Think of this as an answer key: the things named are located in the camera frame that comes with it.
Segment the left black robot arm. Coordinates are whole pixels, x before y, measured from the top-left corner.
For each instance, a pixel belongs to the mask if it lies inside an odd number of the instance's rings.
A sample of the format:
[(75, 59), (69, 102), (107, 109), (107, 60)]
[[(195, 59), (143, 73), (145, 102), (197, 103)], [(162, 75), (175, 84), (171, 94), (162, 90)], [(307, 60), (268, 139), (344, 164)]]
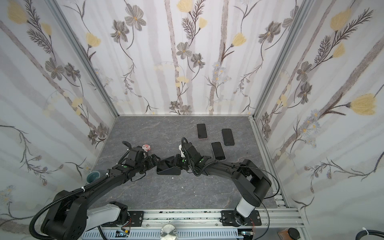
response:
[(32, 218), (29, 232), (38, 240), (76, 240), (86, 230), (87, 211), (99, 198), (112, 189), (131, 181), (136, 174), (145, 174), (161, 160), (155, 154), (148, 155), (142, 147), (128, 147), (118, 163), (106, 174), (84, 187), (71, 192), (61, 191), (53, 202), (43, 207)]

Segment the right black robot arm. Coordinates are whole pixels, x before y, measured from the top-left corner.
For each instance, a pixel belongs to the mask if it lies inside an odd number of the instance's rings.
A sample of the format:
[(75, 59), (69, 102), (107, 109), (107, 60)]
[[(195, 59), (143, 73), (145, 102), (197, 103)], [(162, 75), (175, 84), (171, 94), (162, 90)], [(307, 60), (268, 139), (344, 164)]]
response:
[(251, 213), (260, 207), (263, 200), (267, 198), (272, 181), (267, 176), (268, 171), (258, 168), (251, 160), (231, 163), (202, 156), (191, 142), (182, 138), (180, 151), (182, 153), (181, 163), (186, 164), (186, 170), (199, 177), (217, 176), (231, 180), (241, 194), (241, 200), (233, 213), (222, 222), (230, 226), (245, 226), (251, 220)]

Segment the small pink figurine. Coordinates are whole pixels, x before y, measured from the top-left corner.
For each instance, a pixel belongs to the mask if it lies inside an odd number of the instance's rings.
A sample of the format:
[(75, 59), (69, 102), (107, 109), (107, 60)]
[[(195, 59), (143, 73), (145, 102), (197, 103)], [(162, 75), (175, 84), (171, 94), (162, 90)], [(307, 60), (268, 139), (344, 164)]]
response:
[(143, 145), (143, 146), (142, 146), (142, 149), (143, 149), (145, 152), (148, 152), (148, 151), (151, 150), (151, 147), (150, 147), (150, 145)]

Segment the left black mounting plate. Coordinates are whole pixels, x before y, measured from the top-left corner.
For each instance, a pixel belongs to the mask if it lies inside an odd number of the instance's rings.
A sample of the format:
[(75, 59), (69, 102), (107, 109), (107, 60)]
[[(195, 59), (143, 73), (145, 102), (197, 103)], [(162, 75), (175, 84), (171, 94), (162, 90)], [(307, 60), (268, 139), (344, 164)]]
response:
[(144, 211), (129, 211), (129, 227), (141, 227), (144, 220)]

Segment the black mounting plate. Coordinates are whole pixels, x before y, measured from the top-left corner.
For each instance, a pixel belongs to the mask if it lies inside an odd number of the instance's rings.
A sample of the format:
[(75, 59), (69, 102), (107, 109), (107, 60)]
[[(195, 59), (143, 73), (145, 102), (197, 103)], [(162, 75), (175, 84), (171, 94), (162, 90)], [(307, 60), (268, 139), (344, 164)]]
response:
[(229, 227), (242, 227), (242, 226), (261, 226), (262, 221), (260, 213), (257, 210), (253, 210), (251, 214), (245, 218), (242, 215), (236, 213), (234, 210), (221, 211), (220, 222), (223, 226)]
[(144, 220), (144, 211), (129, 211), (129, 227), (141, 227)]

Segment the teal ceramic cup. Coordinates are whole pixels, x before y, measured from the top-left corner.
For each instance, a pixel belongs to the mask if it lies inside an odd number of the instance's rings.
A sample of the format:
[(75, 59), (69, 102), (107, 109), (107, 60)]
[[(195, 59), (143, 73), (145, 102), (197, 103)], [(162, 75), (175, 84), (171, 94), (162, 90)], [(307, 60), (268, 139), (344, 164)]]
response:
[(91, 184), (93, 183), (94, 181), (96, 181), (97, 179), (99, 179), (101, 176), (100, 172), (98, 171), (93, 171), (91, 173), (89, 173), (87, 175), (87, 178), (86, 178), (86, 181), (87, 181), (87, 184)]

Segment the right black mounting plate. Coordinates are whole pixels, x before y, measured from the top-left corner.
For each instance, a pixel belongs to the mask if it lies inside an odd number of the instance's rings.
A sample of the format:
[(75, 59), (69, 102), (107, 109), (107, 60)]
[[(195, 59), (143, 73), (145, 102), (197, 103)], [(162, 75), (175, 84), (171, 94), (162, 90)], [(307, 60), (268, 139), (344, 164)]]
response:
[(229, 227), (242, 227), (242, 226), (261, 226), (262, 221), (260, 213), (257, 210), (253, 210), (251, 214), (245, 218), (242, 215), (236, 213), (234, 210), (221, 211), (220, 222), (223, 226)]

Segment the round silver knob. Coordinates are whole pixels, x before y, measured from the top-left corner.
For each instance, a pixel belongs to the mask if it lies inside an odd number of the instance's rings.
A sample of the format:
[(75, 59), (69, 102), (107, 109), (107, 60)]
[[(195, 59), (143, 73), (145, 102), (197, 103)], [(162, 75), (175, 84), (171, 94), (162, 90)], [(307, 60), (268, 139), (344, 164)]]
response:
[(178, 240), (178, 232), (174, 225), (166, 224), (161, 228), (160, 231), (161, 240)]

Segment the brown box with black knob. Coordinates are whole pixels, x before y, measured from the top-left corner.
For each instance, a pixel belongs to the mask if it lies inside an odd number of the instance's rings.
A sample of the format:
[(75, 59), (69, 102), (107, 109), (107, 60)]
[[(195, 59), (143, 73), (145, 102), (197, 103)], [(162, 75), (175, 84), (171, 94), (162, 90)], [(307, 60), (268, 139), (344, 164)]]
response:
[(288, 228), (278, 232), (281, 240), (299, 240), (301, 238), (300, 232), (296, 228)]

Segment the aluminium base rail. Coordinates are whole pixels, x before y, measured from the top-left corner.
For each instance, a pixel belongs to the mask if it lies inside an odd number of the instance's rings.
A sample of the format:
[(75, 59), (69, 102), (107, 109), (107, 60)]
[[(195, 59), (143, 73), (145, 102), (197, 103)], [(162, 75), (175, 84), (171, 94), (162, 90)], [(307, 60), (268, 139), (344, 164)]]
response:
[[(237, 229), (243, 239), (237, 240), (278, 240), (278, 232), (296, 228), (301, 234), (301, 240), (310, 239), (305, 228), (304, 220), (296, 209), (255, 209), (260, 213), (261, 226), (229, 227), (220, 222), (222, 209), (152, 209), (128, 210), (127, 217), (121, 224), (112, 222), (117, 209), (112, 205), (92, 209), (88, 212), (86, 230), (77, 240), (107, 240), (103, 230), (120, 230), (129, 234), (133, 229), (160, 229), (166, 224), (172, 224), (179, 229)], [(129, 211), (144, 211), (141, 227), (129, 227)]]

